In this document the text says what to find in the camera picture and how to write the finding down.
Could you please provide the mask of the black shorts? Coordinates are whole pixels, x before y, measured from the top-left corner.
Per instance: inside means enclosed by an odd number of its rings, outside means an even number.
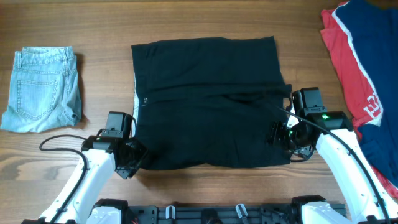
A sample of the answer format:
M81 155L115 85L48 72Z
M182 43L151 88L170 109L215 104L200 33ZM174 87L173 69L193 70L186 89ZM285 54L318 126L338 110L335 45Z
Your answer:
M163 40L131 47L136 138L146 170L209 164L281 166L290 157L268 143L291 86L273 37Z

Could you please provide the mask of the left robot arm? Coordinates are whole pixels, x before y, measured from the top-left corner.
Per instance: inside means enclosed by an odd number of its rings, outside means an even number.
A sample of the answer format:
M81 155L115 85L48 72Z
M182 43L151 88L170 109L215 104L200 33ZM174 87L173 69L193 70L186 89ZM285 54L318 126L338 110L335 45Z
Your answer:
M98 195L113 174L129 179L147 157L147 148L131 136L136 126L133 116L110 112L105 128L83 139L75 170L35 223L134 223L127 201Z

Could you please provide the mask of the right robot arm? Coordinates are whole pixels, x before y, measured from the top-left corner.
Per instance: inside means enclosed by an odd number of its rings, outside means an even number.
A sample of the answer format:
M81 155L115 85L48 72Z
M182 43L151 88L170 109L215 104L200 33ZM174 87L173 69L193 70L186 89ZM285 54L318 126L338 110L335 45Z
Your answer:
M350 218L319 195L292 199L290 223L397 223L397 203L384 190L359 147L351 121L342 111L328 111L318 88L289 96L287 121L274 123L268 144L304 162L317 151L327 163L348 206Z

